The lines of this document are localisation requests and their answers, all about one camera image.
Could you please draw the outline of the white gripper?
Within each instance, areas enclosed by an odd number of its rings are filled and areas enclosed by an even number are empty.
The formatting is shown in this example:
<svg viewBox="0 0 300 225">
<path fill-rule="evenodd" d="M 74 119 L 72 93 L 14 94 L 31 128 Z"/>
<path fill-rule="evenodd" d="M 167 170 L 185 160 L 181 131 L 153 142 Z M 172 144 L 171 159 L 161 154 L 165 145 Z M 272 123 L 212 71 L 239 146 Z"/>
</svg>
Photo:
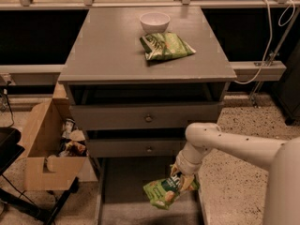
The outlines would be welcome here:
<svg viewBox="0 0 300 225">
<path fill-rule="evenodd" d="M 193 182 L 195 174 L 201 168 L 203 158 L 208 154 L 206 148 L 197 147 L 186 142 L 183 149 L 176 156 L 175 164 L 171 166 L 170 176 L 176 176 L 180 172 L 180 190 L 187 190 L 190 184 Z"/>
</svg>

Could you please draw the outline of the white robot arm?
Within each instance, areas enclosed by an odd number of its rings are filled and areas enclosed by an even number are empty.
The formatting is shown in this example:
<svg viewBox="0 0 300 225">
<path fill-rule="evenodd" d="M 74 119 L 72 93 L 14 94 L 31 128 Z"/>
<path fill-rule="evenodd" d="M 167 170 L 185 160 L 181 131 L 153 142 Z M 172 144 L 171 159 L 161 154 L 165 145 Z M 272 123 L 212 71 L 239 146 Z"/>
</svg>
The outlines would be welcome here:
<svg viewBox="0 0 300 225">
<path fill-rule="evenodd" d="M 300 138 L 289 141 L 223 132 L 214 123 L 192 123 L 172 173 L 184 175 L 187 188 L 203 158 L 217 149 L 268 171 L 263 225 L 300 225 Z"/>
</svg>

